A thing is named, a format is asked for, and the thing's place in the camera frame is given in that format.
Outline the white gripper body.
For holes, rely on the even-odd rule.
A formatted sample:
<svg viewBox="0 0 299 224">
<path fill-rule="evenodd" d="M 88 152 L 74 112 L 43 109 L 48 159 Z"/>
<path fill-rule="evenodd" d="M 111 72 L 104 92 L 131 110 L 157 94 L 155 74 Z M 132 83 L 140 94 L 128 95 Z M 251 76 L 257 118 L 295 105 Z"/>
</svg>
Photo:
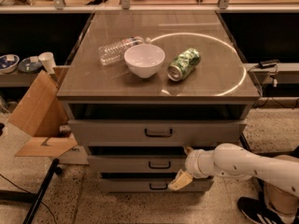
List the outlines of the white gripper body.
<svg viewBox="0 0 299 224">
<path fill-rule="evenodd" d="M 215 174 L 213 150 L 194 149 L 187 155 L 186 171 L 193 178 L 207 178 Z"/>
</svg>

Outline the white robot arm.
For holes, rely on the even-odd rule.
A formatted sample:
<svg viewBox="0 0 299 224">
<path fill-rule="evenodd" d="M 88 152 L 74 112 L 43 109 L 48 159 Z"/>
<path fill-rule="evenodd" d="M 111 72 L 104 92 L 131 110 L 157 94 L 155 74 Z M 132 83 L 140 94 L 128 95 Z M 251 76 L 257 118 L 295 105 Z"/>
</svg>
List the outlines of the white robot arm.
<svg viewBox="0 0 299 224">
<path fill-rule="evenodd" d="M 168 184 L 171 190 L 183 189 L 195 178 L 249 179 L 256 177 L 296 197 L 299 196 L 299 163 L 253 154 L 243 147 L 223 143 L 213 150 L 184 148 L 185 169 L 180 169 Z"/>
</svg>

